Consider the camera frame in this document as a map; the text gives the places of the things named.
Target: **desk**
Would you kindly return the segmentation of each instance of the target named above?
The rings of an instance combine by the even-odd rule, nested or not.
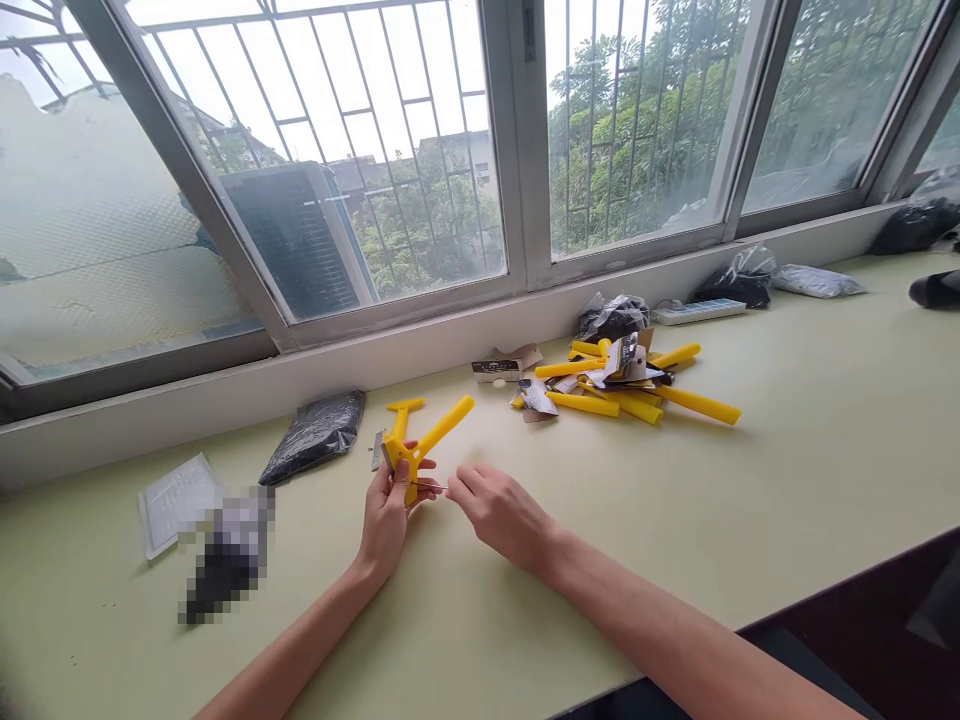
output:
[[[960,314],[907,299],[913,279],[958,265],[861,258],[843,267],[869,295],[777,293],[769,312],[658,328],[655,349],[703,346],[678,385],[741,406],[735,429],[680,409],[659,430],[575,411],[524,425],[511,391],[466,367],[371,392],[352,452],[278,488],[268,576],[219,624],[177,626],[196,548],[148,567],[137,493],[201,451],[225,485],[251,485],[289,418],[31,489],[0,509],[2,672],[31,716],[188,717],[350,562],[385,405],[420,395],[410,437],[477,399],[433,453],[440,472],[504,468],[630,569],[743,627],[958,524]],[[440,500],[292,716],[541,718],[635,675]]]

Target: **window frame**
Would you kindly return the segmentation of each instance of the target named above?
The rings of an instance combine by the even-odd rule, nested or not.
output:
[[[802,0],[752,0],[707,197],[708,203],[716,203],[718,221],[676,234],[633,237],[554,261],[545,0],[477,3],[507,273],[295,323],[138,26],[118,0],[72,0],[70,10],[91,47],[264,327],[30,385],[17,385],[0,368],[0,417],[23,419],[72,408],[896,200],[929,174],[916,173],[916,167],[960,91],[960,0],[941,0],[891,98],[856,186],[743,214],[802,4]]]

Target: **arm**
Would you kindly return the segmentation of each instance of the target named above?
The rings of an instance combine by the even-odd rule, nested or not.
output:
[[[695,720],[861,716],[561,528],[509,475],[461,466],[448,497],[487,545],[566,597]]]
[[[416,442],[407,443],[413,448]],[[421,468],[434,468],[424,460]],[[400,561],[407,517],[433,490],[419,488],[417,502],[404,508],[409,466],[400,461],[390,477],[383,463],[367,490],[360,551],[347,571],[280,637],[254,658],[194,720],[282,718],[330,651],[393,574]],[[435,484],[420,478],[421,485]]]

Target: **yellow plastic tool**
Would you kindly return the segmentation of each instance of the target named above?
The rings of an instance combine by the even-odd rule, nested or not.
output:
[[[390,431],[391,437],[398,438],[400,442],[407,436],[407,417],[411,410],[422,408],[426,404],[425,398],[414,398],[413,400],[401,400],[398,403],[390,403],[387,410],[393,410],[397,413],[397,419],[393,421],[393,429]]]
[[[656,360],[651,360],[650,362],[663,370],[671,365],[679,365],[682,362],[686,362],[694,355],[699,354],[700,346],[696,343],[690,343],[689,345],[684,345],[683,347],[677,348],[673,352],[668,352],[664,355],[661,355]]]
[[[604,366],[604,362],[599,358],[596,360],[580,360],[579,362],[557,363],[556,365],[543,365],[536,370],[537,377],[557,377],[559,375],[577,375],[589,370],[597,370]]]
[[[590,353],[582,353],[577,350],[571,350],[570,352],[567,353],[567,360],[576,360],[577,358],[580,358],[581,360],[593,360],[593,359],[599,360],[600,359],[597,355],[591,355]]]
[[[547,397],[553,400],[554,405],[560,405],[561,407],[572,407],[574,410],[592,412],[595,415],[606,415],[607,417],[618,417],[620,415],[620,406],[603,398],[589,398],[583,395],[565,395],[555,392],[548,392]]]
[[[662,400],[660,400],[658,397],[635,391],[600,391],[593,385],[585,382],[581,382],[580,387],[582,387],[584,390],[589,390],[594,395],[607,400],[612,400],[620,405],[621,410],[630,413],[634,417],[640,418],[644,422],[648,422],[654,426],[660,425],[660,419],[663,417],[663,410],[660,409],[660,403]]]
[[[663,418],[663,410],[645,402],[641,397],[642,395],[642,392],[615,391],[605,393],[604,397],[618,403],[620,409],[624,412],[628,412],[634,417],[638,417],[653,426],[659,426],[660,420]]]
[[[570,349],[581,355],[601,355],[600,346],[596,343],[585,343],[582,340],[574,340],[570,343]]]
[[[427,453],[436,447],[443,437],[453,430],[467,413],[473,410],[476,403],[469,395],[464,395],[460,401],[454,405],[450,411],[440,418],[440,422],[420,438],[420,442],[413,450],[408,450],[403,445],[403,438],[395,436],[392,432],[383,440],[384,455],[390,460],[390,467],[396,469],[401,460],[410,463],[410,478],[407,485],[407,494],[404,498],[407,507],[413,505],[417,500],[417,471],[420,469],[420,463],[427,456]]]
[[[719,420],[727,425],[736,425],[737,420],[740,419],[740,414],[743,412],[740,408],[735,408],[732,405],[726,405],[717,400],[703,397],[703,395],[697,395],[687,390],[680,390],[666,385],[644,390],[643,392],[653,393],[654,395],[662,397],[664,400],[675,402],[677,405],[685,407],[688,410],[693,410],[694,412],[706,415],[714,420]]]

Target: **window sill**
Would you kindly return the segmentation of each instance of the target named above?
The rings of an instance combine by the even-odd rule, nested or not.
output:
[[[373,390],[447,370],[486,357],[494,347],[510,349],[564,337],[597,292],[640,295],[651,306],[683,299],[746,245],[766,243],[781,264],[825,265],[855,257],[898,206],[856,210],[6,425],[0,428],[0,489],[252,425],[342,390]]]

